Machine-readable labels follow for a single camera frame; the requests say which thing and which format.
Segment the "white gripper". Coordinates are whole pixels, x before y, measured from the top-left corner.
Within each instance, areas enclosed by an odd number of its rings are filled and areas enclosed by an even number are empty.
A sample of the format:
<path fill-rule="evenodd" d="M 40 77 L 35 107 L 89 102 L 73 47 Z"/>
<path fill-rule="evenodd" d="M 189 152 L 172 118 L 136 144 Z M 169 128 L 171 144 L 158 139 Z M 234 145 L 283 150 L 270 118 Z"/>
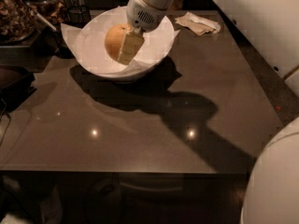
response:
<path fill-rule="evenodd" d="M 126 7 L 128 23 L 134 28 L 141 28 L 144 32 L 155 30 L 161 23 L 164 15 L 164 10 L 150 7 L 142 0 L 129 0 Z M 118 62 L 128 65 L 143 44 L 144 37 L 142 33 L 127 32 L 121 42 Z"/>

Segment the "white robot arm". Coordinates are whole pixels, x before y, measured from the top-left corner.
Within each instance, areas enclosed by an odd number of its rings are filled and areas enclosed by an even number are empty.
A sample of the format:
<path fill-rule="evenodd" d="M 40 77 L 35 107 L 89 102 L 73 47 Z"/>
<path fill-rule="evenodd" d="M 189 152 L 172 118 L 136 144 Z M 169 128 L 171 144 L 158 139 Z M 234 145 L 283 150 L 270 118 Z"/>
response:
<path fill-rule="evenodd" d="M 298 224 L 298 0 L 177 0 L 217 10 L 283 124 L 247 177 L 216 179 L 211 224 Z"/>

